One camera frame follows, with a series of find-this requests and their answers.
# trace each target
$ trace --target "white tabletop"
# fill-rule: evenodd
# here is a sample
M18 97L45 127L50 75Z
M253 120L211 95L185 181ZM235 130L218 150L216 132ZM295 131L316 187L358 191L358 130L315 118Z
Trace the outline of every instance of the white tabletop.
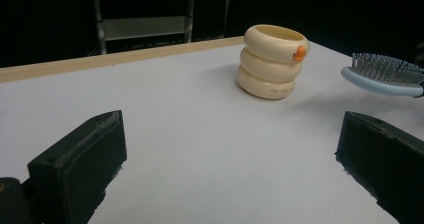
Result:
M351 58L315 43L292 94L260 99L235 81L242 48L0 83L0 176L122 110L128 160L90 224L397 223L334 152L345 111L424 139L424 99L353 86Z

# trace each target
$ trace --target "table edge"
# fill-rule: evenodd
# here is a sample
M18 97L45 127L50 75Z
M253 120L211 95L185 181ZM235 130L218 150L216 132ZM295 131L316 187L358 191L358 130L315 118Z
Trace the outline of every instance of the table edge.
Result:
M135 51L0 68L0 83L239 45L243 37L220 38Z

